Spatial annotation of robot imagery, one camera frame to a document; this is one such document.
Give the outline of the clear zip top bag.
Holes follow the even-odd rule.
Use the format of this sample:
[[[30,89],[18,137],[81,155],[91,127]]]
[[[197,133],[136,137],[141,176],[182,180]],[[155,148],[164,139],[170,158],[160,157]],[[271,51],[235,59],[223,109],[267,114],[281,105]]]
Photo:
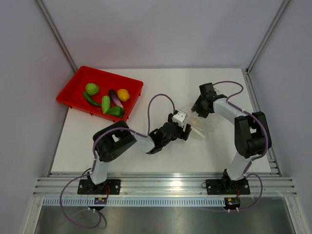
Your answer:
[[[226,119],[215,113],[209,114],[206,118],[199,117],[196,112],[191,111],[190,103],[182,106],[181,111],[187,114],[187,123],[191,126],[190,137],[195,139],[209,139],[214,137]]]

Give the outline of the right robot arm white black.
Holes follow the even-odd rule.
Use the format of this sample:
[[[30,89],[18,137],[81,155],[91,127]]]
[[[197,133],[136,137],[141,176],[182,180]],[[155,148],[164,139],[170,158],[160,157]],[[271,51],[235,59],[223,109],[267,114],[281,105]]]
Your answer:
[[[255,160],[263,158],[272,146],[272,140],[263,112],[250,113],[230,102],[229,97],[218,94],[213,83],[199,86],[200,95],[192,112],[206,118],[218,114],[234,125],[236,154],[220,179],[205,181],[208,195],[248,195],[247,173]]]

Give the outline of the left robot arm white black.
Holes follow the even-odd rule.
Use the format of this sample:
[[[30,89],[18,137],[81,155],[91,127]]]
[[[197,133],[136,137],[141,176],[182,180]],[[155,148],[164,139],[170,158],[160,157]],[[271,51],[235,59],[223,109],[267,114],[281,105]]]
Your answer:
[[[109,162],[117,159],[131,147],[149,155],[156,154],[176,139],[186,141],[191,130],[190,124],[180,126],[171,120],[147,136],[130,129],[125,121],[118,121],[102,129],[93,136],[94,163],[87,178],[80,180],[78,194],[111,193],[113,189],[107,179]]]

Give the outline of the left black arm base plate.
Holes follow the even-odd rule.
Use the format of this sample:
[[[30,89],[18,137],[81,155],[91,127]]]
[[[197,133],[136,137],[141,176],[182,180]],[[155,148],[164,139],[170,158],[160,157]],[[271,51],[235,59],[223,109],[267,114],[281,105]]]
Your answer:
[[[120,194],[120,179],[108,179],[103,183],[94,184],[91,180],[82,179],[79,181],[79,195],[119,195]]]

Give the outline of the dark green fake cucumber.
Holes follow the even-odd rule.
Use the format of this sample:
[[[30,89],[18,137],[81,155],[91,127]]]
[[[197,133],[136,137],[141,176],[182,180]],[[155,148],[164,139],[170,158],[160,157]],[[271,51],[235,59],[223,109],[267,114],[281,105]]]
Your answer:
[[[86,91],[83,92],[83,97],[85,98],[85,100],[86,100],[89,104],[94,105],[94,106],[97,106],[97,107],[100,107],[100,106],[101,106],[101,104],[95,102],[95,101],[91,98],[91,96],[90,96]]]

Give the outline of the dark green fake pepper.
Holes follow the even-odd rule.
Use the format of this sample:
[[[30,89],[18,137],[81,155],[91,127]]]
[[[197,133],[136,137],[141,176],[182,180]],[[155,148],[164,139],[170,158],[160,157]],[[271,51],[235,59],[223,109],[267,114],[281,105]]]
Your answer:
[[[125,111],[122,107],[120,106],[114,106],[112,108],[110,108],[107,112],[106,112],[107,115],[110,115],[110,116],[114,116],[114,117],[118,117],[118,118],[123,118],[124,117],[124,114],[125,114]]]

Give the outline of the yellow fake lemon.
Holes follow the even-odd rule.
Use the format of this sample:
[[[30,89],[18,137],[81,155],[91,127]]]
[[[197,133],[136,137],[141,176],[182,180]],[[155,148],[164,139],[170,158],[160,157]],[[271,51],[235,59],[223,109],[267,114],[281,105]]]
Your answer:
[[[130,94],[126,89],[119,89],[117,91],[117,96],[123,102],[127,102],[130,99]]]

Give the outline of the purple fake eggplant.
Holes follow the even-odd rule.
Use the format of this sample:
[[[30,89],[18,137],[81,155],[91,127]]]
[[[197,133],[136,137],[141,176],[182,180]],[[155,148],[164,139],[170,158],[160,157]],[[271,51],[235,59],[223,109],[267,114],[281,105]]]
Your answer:
[[[110,97],[110,100],[114,103],[115,106],[119,106],[119,107],[123,108],[123,105],[121,104],[121,101],[120,101],[117,93],[113,89],[110,89],[108,91],[108,95]]]

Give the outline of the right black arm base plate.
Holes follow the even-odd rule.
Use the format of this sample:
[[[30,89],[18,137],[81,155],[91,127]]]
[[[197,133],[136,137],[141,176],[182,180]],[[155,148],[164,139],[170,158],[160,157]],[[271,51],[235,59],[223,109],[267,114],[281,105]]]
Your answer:
[[[230,181],[224,185],[221,179],[207,179],[205,181],[208,195],[250,195],[249,183],[246,179]]]

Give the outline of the light green fake guava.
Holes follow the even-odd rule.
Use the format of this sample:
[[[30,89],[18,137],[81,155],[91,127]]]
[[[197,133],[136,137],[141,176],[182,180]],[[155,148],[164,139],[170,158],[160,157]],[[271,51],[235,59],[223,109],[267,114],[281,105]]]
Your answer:
[[[96,95],[99,92],[99,87],[94,83],[87,83],[85,86],[85,91],[90,95]]]

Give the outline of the light green fake lime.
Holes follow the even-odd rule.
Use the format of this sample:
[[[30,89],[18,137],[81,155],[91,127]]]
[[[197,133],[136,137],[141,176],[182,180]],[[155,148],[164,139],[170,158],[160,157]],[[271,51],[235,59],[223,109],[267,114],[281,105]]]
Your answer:
[[[109,96],[103,96],[101,107],[102,107],[102,112],[104,114],[106,114],[109,111],[109,109],[111,107],[111,101],[110,101],[110,97]]]

